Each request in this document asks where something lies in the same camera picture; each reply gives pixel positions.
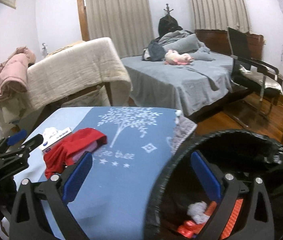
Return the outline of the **white blue paper box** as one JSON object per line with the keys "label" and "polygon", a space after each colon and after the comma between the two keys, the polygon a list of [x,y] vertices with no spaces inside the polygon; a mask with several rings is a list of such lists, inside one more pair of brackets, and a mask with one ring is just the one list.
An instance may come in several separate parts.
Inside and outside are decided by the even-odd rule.
{"label": "white blue paper box", "polygon": [[43,137],[43,143],[39,146],[39,149],[43,153],[49,152],[60,140],[64,139],[65,137],[69,136],[72,133],[72,129],[67,127],[63,130],[59,129],[59,133],[54,135],[53,137]]}

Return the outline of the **red cloth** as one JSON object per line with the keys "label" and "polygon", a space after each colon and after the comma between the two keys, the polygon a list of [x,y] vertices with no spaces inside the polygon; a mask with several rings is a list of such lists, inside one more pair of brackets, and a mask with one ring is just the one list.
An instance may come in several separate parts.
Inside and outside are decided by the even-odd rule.
{"label": "red cloth", "polygon": [[66,136],[43,156],[46,178],[55,173],[62,174],[65,167],[75,164],[85,151],[92,152],[105,144],[107,136],[93,128],[79,129]]}

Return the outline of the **grey white sock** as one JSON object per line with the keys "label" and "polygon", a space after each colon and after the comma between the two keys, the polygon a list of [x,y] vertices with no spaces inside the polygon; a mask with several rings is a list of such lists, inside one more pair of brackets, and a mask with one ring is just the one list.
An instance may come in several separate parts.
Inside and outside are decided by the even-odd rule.
{"label": "grey white sock", "polygon": [[187,215],[192,218],[196,224],[204,224],[209,216],[205,214],[207,204],[203,201],[188,206]]}

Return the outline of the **white tissue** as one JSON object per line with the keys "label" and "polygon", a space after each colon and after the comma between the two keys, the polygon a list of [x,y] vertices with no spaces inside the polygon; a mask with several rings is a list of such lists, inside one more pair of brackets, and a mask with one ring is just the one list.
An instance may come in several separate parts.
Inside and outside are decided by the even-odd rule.
{"label": "white tissue", "polygon": [[59,133],[59,130],[56,129],[55,127],[48,127],[48,128],[45,128],[45,130],[43,131],[43,137],[53,137],[54,135],[58,134]]}

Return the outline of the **pink puffer jacket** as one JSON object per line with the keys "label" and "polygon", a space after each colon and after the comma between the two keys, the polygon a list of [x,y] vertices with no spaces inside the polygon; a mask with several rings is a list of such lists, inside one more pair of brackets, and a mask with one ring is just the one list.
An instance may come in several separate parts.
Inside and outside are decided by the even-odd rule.
{"label": "pink puffer jacket", "polygon": [[27,70],[35,62],[36,55],[23,46],[16,48],[6,61],[0,63],[0,102],[28,90]]}

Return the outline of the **blue tree-print table cloth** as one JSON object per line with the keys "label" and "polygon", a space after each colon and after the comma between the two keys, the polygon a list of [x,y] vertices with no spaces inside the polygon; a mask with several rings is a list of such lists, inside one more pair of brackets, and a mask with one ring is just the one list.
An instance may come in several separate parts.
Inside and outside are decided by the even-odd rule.
{"label": "blue tree-print table cloth", "polygon": [[154,182],[196,124],[169,108],[67,107],[54,112],[47,128],[94,128],[107,144],[69,209],[90,239],[142,239],[145,210]]}

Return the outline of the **beige blanket covered furniture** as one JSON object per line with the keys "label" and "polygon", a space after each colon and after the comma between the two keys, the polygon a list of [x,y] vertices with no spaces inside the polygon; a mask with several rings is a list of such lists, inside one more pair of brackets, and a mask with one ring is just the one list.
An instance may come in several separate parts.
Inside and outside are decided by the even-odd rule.
{"label": "beige blanket covered furniture", "polygon": [[28,67],[25,93],[0,102],[0,129],[86,88],[109,83],[112,105],[128,103],[132,83],[109,37],[80,42]]}

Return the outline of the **silver chair cushion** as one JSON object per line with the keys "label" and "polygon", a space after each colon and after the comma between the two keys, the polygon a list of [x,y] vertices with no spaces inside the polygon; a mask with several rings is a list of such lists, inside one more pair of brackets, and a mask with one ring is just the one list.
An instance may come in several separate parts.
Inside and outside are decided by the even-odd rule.
{"label": "silver chair cushion", "polygon": [[259,72],[251,72],[249,70],[246,70],[244,66],[240,65],[239,71],[241,75],[248,78],[249,80],[257,83],[258,85],[261,85],[264,88],[271,88],[274,90],[279,91],[279,93],[283,93],[281,85],[278,83],[278,81],[271,79],[270,77],[259,73]]}

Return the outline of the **bed with grey sheet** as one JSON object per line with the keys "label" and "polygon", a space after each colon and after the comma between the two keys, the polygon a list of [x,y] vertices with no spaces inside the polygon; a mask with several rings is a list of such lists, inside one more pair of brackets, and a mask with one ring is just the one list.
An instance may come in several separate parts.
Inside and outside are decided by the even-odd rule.
{"label": "bed with grey sheet", "polygon": [[233,59],[210,53],[212,61],[193,61],[175,66],[163,61],[143,61],[141,57],[126,57],[122,63],[131,78],[131,99],[139,107],[163,107],[192,115],[212,105],[240,87],[231,80]]}

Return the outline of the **dark clothes pile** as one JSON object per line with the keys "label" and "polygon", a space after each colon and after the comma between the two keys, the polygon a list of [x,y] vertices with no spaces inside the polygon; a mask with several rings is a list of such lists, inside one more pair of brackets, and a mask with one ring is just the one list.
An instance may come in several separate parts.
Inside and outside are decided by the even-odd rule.
{"label": "dark clothes pile", "polygon": [[165,54],[165,49],[159,45],[157,41],[153,40],[149,43],[147,48],[143,50],[141,59],[151,62],[163,61]]}

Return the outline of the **beige curtain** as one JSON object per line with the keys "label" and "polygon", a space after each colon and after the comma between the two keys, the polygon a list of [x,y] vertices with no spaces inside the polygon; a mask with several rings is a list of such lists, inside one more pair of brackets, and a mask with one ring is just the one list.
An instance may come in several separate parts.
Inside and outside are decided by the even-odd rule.
{"label": "beige curtain", "polygon": [[189,0],[195,30],[250,31],[244,0]]}
{"label": "beige curtain", "polygon": [[154,39],[149,0],[86,0],[90,39],[109,37],[120,57],[139,56]]}

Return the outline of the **pink plush toy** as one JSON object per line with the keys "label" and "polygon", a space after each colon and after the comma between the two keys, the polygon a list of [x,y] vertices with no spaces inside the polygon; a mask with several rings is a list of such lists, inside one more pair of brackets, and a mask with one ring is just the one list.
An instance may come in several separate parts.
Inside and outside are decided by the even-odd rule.
{"label": "pink plush toy", "polygon": [[190,65],[194,58],[188,53],[179,54],[175,50],[168,50],[165,54],[165,64],[170,65]]}

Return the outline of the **grey rolled duvet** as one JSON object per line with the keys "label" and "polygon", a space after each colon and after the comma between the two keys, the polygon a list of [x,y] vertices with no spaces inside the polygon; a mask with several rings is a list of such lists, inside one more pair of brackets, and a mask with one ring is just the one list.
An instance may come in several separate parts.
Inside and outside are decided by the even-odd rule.
{"label": "grey rolled duvet", "polygon": [[210,49],[200,41],[196,34],[190,34],[185,30],[170,32],[161,37],[158,44],[166,52],[175,50],[179,54],[188,53],[195,61],[214,61]]}

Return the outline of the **right beige curtain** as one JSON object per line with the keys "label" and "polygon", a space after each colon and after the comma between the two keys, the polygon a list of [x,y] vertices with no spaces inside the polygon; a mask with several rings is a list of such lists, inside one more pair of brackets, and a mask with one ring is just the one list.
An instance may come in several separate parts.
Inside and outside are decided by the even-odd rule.
{"label": "right beige curtain", "polygon": [[189,0],[195,30],[250,31],[244,0]]}

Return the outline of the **black metal frame chair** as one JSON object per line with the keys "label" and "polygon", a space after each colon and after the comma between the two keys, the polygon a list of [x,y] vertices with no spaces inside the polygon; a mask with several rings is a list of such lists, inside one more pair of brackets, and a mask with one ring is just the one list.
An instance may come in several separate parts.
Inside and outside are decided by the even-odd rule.
{"label": "black metal frame chair", "polygon": [[273,106],[278,104],[278,99],[283,93],[271,88],[264,88],[244,77],[239,71],[240,65],[244,66],[246,70],[262,73],[278,81],[281,86],[283,78],[280,76],[278,68],[251,57],[246,34],[229,27],[227,35],[233,59],[231,81],[233,84],[255,93],[259,100],[257,106],[253,106],[245,100],[239,100],[227,107],[225,112],[244,129],[250,129],[257,124],[264,124],[268,120]]}

